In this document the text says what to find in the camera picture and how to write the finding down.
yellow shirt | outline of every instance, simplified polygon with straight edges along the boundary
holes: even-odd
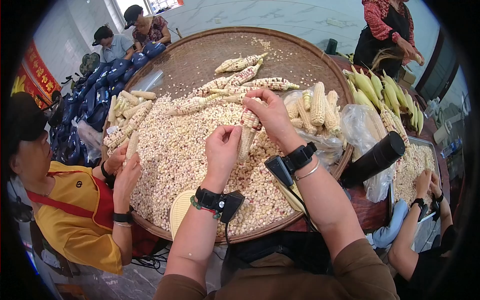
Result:
[[[92,168],[50,163],[50,172],[83,172],[55,174],[55,186],[49,198],[95,211],[99,194]],[[69,261],[91,265],[114,274],[122,274],[120,249],[112,239],[112,231],[101,228],[91,218],[67,214],[61,209],[42,205],[35,220],[48,243]]]

water bottle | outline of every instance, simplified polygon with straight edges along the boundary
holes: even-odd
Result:
[[[445,147],[440,154],[442,155],[443,158],[447,158],[449,155],[451,155],[453,152],[455,152],[457,149],[459,149],[462,146],[462,139],[458,138],[451,142],[447,147]]]
[[[427,108],[423,112],[425,117],[428,119],[432,116],[433,112],[437,109],[438,103],[440,103],[440,98],[437,97],[433,100],[428,101]]]

silver bangle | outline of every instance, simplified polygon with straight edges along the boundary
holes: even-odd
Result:
[[[117,222],[117,221],[113,221],[113,223],[117,224],[118,226],[122,226],[122,227],[132,227],[132,225],[129,224],[129,223],[124,224],[124,223],[120,223],[120,222]]]
[[[315,172],[318,169],[319,165],[320,165],[320,160],[317,158],[317,165],[307,174],[305,174],[301,177],[295,176],[295,180],[299,180],[299,179],[302,179],[302,178],[305,178],[305,177],[309,176],[310,174],[312,174],[313,172]]]

pile of shoes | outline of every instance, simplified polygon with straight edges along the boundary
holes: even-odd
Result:
[[[84,120],[102,132],[112,96],[118,96],[133,75],[165,49],[164,44],[149,42],[142,53],[134,53],[130,60],[100,63],[93,72],[78,79],[72,94],[63,97],[65,109],[61,124],[50,129],[52,160],[70,166],[95,167],[100,159],[92,161],[88,158],[86,146],[80,140],[77,128],[72,126],[72,120],[77,123]]]

red apron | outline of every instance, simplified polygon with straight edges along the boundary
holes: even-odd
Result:
[[[66,171],[66,172],[49,172],[49,175],[55,175],[59,173],[78,173],[83,171]],[[91,218],[98,226],[113,230],[113,191],[100,179],[91,176],[98,189],[99,199],[94,212],[78,207],[73,204],[64,203],[50,199],[48,197],[36,194],[34,192],[27,191],[27,195],[31,201],[53,206],[61,209],[67,214],[74,216]],[[132,256],[142,257],[152,254],[152,250],[155,247],[159,237],[143,229],[140,225],[132,223]]]

